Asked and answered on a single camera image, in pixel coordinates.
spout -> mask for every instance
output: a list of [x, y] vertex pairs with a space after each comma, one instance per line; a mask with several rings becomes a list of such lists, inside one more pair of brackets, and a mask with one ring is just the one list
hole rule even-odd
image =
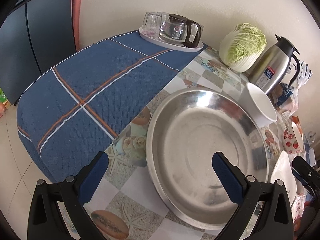
[[276, 34], [277, 41], [280, 41], [281, 38]]

tray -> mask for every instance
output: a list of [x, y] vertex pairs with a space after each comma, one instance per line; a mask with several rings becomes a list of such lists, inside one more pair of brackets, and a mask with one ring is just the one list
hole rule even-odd
[[167, 43], [165, 41], [162, 41], [159, 38], [159, 31], [158, 32], [145, 31], [142, 29], [142, 27], [139, 28], [139, 34], [144, 40], [149, 41], [153, 44], [159, 45], [161, 47], [167, 48], [167, 49], [174, 49], [174, 50], [179, 50], [179, 51], [184, 51], [184, 52], [197, 52], [203, 48], [202, 41], [199, 41], [199, 44], [196, 48], [188, 48], [183, 45], [179, 46], [179, 45]]
[[212, 90], [183, 89], [153, 114], [146, 145], [151, 179], [168, 208], [198, 228], [223, 228], [237, 208], [213, 171], [217, 151], [244, 174], [267, 181], [262, 136], [231, 99]]

kettle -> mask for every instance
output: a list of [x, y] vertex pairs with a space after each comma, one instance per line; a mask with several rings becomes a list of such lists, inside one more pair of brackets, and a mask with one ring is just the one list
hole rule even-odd
[[300, 62], [293, 54], [300, 54], [295, 46], [285, 37], [276, 35], [278, 42], [270, 47], [258, 61], [248, 79], [251, 83], [260, 87], [267, 95], [281, 82], [288, 71], [291, 57], [297, 62], [297, 71], [290, 80], [288, 87], [297, 79], [300, 72]]

blue gripper pad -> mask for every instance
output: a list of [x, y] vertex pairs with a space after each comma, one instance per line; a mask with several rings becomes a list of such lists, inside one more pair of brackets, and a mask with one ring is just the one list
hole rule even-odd
[[299, 173], [295, 169], [292, 169], [292, 174], [300, 181], [300, 183], [305, 186], [308, 185], [308, 183], [303, 179], [303, 177], [300, 176]]
[[109, 165], [108, 154], [103, 153], [79, 186], [78, 200], [81, 205], [88, 203], [96, 191]]
[[241, 205], [243, 202], [243, 188], [231, 169], [217, 153], [212, 156], [212, 168], [217, 174], [230, 200], [233, 203]]

mug handle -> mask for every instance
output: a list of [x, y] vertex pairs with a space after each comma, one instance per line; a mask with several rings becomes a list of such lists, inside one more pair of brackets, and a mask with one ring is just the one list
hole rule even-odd
[[[195, 36], [195, 39], [193, 40], [193, 42], [190, 41], [190, 36], [191, 36], [191, 27], [192, 25], [195, 24], [198, 27], [198, 31], [197, 34]], [[196, 48], [199, 44], [200, 41], [200, 37], [201, 37], [201, 26], [199, 25], [199, 23], [194, 22], [193, 20], [187, 20], [187, 36], [186, 36], [186, 40], [183, 43], [184, 46], [188, 47], [188, 48]]]

